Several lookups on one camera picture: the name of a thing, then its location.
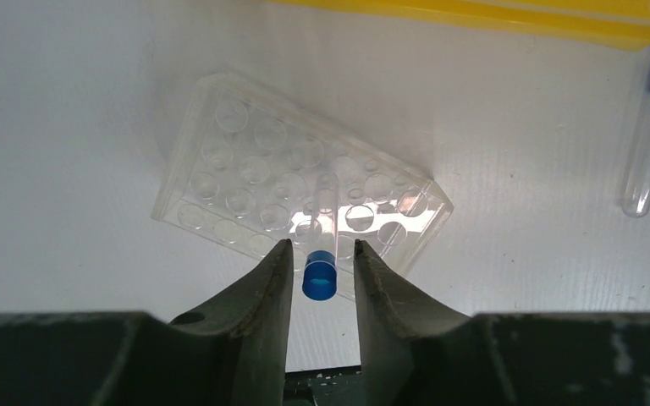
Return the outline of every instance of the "transparent well plate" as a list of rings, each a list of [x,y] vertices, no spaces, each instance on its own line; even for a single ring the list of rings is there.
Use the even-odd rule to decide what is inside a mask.
[[[340,180],[338,294],[354,299],[364,239],[405,276],[452,203],[431,179],[233,74],[198,81],[152,217],[257,260],[292,239],[305,265],[318,174]]]

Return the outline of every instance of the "yellow tray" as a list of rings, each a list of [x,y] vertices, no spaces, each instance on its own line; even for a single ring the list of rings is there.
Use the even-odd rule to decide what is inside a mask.
[[[488,0],[488,3],[467,0],[278,1],[335,11],[556,36],[630,51],[650,44],[650,0]]]

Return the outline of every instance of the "white table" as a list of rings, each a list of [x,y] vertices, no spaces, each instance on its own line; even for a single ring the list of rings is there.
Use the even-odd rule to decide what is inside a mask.
[[[257,0],[29,3],[0,0],[0,311],[167,320],[254,265],[149,218],[226,67],[432,173],[455,211],[410,280],[436,299],[650,310],[650,213],[616,205],[642,54]],[[354,304],[296,289],[288,370],[358,363]]]

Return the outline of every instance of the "test tube cap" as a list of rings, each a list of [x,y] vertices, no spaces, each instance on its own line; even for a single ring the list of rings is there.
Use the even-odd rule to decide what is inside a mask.
[[[307,256],[303,293],[313,300],[328,300],[338,290],[335,256],[325,250],[313,251]]]

